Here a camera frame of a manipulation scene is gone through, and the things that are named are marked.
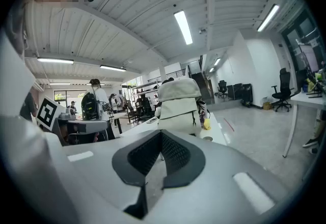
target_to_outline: black office chair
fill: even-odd
[[[277,112],[277,110],[280,107],[286,107],[287,111],[289,112],[289,107],[292,107],[291,104],[289,104],[286,99],[288,99],[291,96],[291,90],[290,90],[290,78],[291,78],[291,74],[290,72],[286,71],[286,68],[282,68],[280,70],[280,92],[278,93],[276,91],[276,86],[272,86],[272,88],[275,89],[275,94],[272,94],[271,96],[273,96],[276,99],[279,99],[280,101],[276,104],[278,105],[278,107],[276,108],[275,112]]]
[[[227,96],[228,94],[227,92],[227,88],[226,88],[226,82],[224,80],[221,80],[219,82],[219,95],[218,98],[220,98],[220,96],[222,96],[224,98],[224,96]]]

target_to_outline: white column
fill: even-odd
[[[167,75],[165,74],[164,66],[159,66],[159,73],[161,75],[161,81],[167,80]]]

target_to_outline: black backpack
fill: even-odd
[[[81,101],[81,109],[83,111],[83,120],[99,119],[98,106],[94,94],[87,93]]]

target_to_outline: staircase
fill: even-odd
[[[204,75],[202,73],[192,74],[192,79],[194,79],[197,85],[199,86],[203,101],[207,104],[214,103],[214,99],[212,99],[207,84],[205,82]]]

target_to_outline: ceiling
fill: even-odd
[[[280,11],[266,30],[282,29],[303,1],[94,0],[75,3],[74,8],[31,1],[26,7],[26,65],[40,84],[97,77],[117,85],[159,65],[184,63],[206,53],[208,58],[221,56],[238,29],[256,29],[273,4],[280,5]],[[173,15],[180,10],[187,16],[191,45],[185,44]],[[41,64],[37,56],[74,59],[75,64]],[[100,64],[127,71],[100,69]]]

